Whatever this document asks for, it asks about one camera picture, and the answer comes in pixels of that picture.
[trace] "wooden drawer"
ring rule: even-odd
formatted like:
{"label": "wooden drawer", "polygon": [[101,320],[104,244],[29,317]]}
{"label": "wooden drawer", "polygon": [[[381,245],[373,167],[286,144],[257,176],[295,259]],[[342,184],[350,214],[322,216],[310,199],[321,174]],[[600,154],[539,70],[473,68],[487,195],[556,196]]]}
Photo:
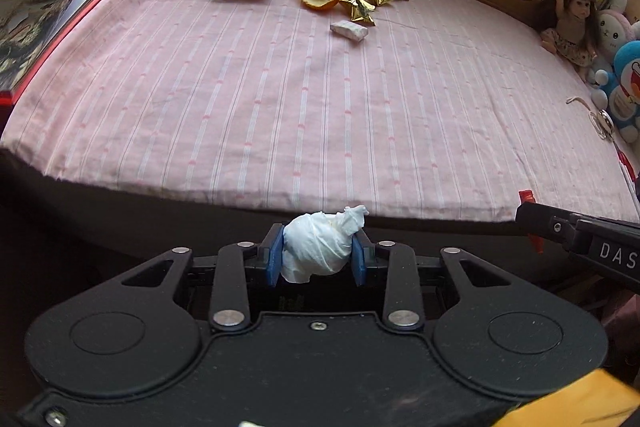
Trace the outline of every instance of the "wooden drawer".
{"label": "wooden drawer", "polygon": [[498,10],[508,13],[512,17],[530,24],[535,17],[539,0],[485,0]]}

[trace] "plastic bag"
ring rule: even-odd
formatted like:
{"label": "plastic bag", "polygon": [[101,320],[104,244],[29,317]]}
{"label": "plastic bag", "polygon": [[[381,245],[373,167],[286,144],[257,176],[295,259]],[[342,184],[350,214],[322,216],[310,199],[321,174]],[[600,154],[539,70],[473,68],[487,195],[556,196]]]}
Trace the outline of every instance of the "plastic bag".
{"label": "plastic bag", "polygon": [[337,214],[304,214],[284,227],[281,274],[293,283],[309,282],[312,275],[339,272],[351,255],[351,236],[369,214],[363,204]]}

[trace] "doll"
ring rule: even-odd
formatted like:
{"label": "doll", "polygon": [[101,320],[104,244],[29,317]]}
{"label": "doll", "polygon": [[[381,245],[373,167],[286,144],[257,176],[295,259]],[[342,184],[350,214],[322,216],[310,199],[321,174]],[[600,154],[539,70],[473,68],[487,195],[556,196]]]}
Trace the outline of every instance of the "doll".
{"label": "doll", "polygon": [[583,81],[600,44],[596,0],[554,0],[556,27],[540,33],[542,47],[574,65]]}

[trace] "mattress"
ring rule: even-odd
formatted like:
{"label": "mattress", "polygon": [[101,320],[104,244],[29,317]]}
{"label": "mattress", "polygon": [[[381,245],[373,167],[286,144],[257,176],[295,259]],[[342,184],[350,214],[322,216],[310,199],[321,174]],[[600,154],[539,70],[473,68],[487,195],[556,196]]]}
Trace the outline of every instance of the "mattress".
{"label": "mattress", "polygon": [[475,0],[395,0],[361,43],[300,0],[101,0],[1,147],[76,185],[290,213],[510,221],[518,191],[638,220],[575,71]]}

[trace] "doraemon plush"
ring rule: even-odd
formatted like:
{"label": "doraemon plush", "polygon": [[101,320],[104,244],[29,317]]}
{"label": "doraemon plush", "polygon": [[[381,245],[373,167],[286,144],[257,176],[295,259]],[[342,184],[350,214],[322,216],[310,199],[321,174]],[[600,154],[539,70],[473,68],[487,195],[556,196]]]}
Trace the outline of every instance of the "doraemon plush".
{"label": "doraemon plush", "polygon": [[593,60],[591,71],[587,74],[590,84],[596,83],[596,71],[612,71],[613,58],[622,46],[640,38],[640,23],[631,25],[623,15],[625,7],[626,0],[611,0],[608,10],[598,12],[600,45],[596,50],[598,56]]}
{"label": "doraemon plush", "polygon": [[628,143],[638,139],[640,127],[640,41],[622,46],[613,59],[613,73],[595,73],[598,89],[591,100],[598,109],[606,109],[611,120]]}

